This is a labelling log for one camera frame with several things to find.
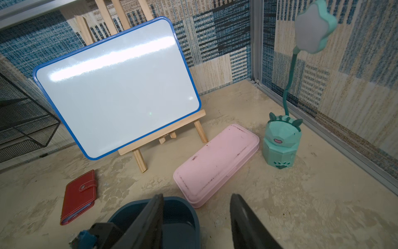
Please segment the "pink pencil case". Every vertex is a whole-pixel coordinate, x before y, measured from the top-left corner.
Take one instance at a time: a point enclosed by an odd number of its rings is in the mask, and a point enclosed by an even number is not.
[[[199,208],[256,153],[259,141],[232,124],[178,167],[173,178],[188,202]]]

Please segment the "black object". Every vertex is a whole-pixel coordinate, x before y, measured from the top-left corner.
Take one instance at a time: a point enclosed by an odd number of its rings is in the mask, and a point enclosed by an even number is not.
[[[113,222],[122,231],[126,231],[150,199],[130,202],[112,215]],[[163,248],[200,249],[200,225],[194,208],[185,200],[176,196],[164,198],[163,207]]]
[[[161,249],[163,194],[155,195],[112,249]]]
[[[97,249],[110,249],[123,236],[123,231],[113,223],[95,223],[88,232],[97,237]]]
[[[60,121],[0,73],[0,163],[46,147]]]
[[[235,249],[282,249],[239,194],[230,202]]]

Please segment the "red wallet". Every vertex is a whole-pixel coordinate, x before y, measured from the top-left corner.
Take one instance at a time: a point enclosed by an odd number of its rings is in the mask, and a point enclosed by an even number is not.
[[[61,225],[66,225],[94,205],[97,198],[97,181],[94,170],[74,179],[65,189]]]

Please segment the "blue plastic bin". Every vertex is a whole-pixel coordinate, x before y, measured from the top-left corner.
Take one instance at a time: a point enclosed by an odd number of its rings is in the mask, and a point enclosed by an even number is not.
[[[108,222],[126,232],[149,201],[138,200],[124,205]],[[176,196],[164,198],[163,248],[200,249],[199,227],[198,216],[186,200]]]

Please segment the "metal mesh organizer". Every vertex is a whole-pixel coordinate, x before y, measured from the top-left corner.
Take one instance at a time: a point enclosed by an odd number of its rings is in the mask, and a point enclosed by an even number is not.
[[[46,147],[60,121],[0,74],[0,163]]]

